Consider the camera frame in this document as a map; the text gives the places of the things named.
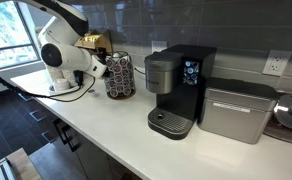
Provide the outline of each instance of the window frame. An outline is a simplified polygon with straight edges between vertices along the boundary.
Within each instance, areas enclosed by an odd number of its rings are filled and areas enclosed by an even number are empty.
[[[13,68],[13,67],[17,67],[17,66],[20,66],[20,65],[25,65],[25,64],[29,64],[29,63],[34,63],[34,62],[37,62],[37,61],[40,61],[40,56],[39,56],[39,53],[38,53],[38,47],[33,39],[33,37],[31,36],[31,33],[29,31],[29,28],[27,26],[27,23],[26,23],[26,20],[23,16],[23,13],[19,7],[19,4],[18,2],[15,2],[13,1],[13,4],[17,10],[17,13],[19,15],[19,18],[24,26],[24,29],[25,29],[25,32],[28,36],[28,39],[30,41],[30,43],[27,43],[27,44],[23,44],[23,45],[14,45],[14,46],[5,46],[5,47],[0,47],[0,51],[2,50],[8,50],[8,49],[14,49],[14,48],[21,48],[21,47],[27,47],[27,46],[30,46],[33,48],[35,54],[36,54],[36,59],[35,60],[32,60],[32,61],[28,61],[28,62],[22,62],[22,63],[18,63],[18,64],[13,64],[13,65],[8,65],[8,66],[4,66],[4,67],[0,67],[0,70],[3,70],[3,69],[8,69],[8,68]]]

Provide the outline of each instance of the coffee pod holder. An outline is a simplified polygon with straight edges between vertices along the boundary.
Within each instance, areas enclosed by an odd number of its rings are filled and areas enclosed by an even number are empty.
[[[131,57],[126,52],[116,52],[106,57],[109,76],[105,78],[107,96],[111,99],[127,99],[136,92]]]

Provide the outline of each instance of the black cable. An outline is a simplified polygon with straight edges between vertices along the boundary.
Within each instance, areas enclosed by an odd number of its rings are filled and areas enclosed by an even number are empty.
[[[55,99],[55,98],[53,98],[53,97],[48,97],[48,98],[49,98],[49,99],[52,99],[52,100],[60,101],[60,102],[72,102],[72,101],[76,101],[76,100],[80,99],[81,97],[83,97],[84,94],[86,94],[87,91],[89,91],[90,88],[92,88],[92,87],[94,86],[95,81],[96,81],[96,78],[95,78],[95,77],[93,77],[93,78],[94,78],[93,83],[92,83],[92,84],[91,84],[91,85],[85,90],[85,92],[84,92],[82,95],[80,95],[79,97],[77,97],[77,98],[75,98],[75,99],[71,99],[71,100],[61,100],[61,99]]]
[[[137,72],[139,72],[139,73],[141,73],[141,74],[144,74],[145,75],[145,73],[144,72],[141,72],[140,70],[138,70],[136,67],[134,67],[134,70],[135,71],[137,71]]]
[[[69,93],[73,93],[73,92],[79,91],[82,88],[81,86],[79,86],[78,89],[76,89],[74,91],[71,91],[71,92],[66,92],[66,93],[62,93],[62,94],[56,94],[56,95],[52,95],[52,96],[46,96],[46,95],[33,94],[33,93],[30,93],[30,92],[24,91],[24,90],[20,89],[19,87],[16,87],[16,86],[13,86],[13,85],[9,84],[7,81],[5,81],[1,77],[0,77],[0,84],[4,85],[8,89],[10,89],[10,90],[12,90],[12,91],[14,91],[16,93],[21,93],[22,95],[31,96],[31,97],[35,97],[35,98],[49,98],[49,99],[53,99],[53,100],[61,101],[61,102],[71,102],[71,101],[75,101],[75,100],[81,98],[95,84],[95,78],[94,78],[93,84],[84,92],[84,94],[80,95],[78,98],[76,98],[74,100],[68,100],[68,101],[55,99],[53,97],[57,97],[57,96],[61,96],[61,95],[65,95],[65,94],[69,94]]]

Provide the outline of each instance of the window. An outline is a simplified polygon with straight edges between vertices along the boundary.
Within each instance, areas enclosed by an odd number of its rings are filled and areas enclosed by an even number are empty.
[[[18,5],[13,1],[0,3],[0,69],[38,59]]]

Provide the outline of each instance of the stainless steel box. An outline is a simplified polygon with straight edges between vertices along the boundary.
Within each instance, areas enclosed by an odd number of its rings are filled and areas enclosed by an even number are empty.
[[[208,78],[199,128],[256,144],[278,101],[270,86]]]

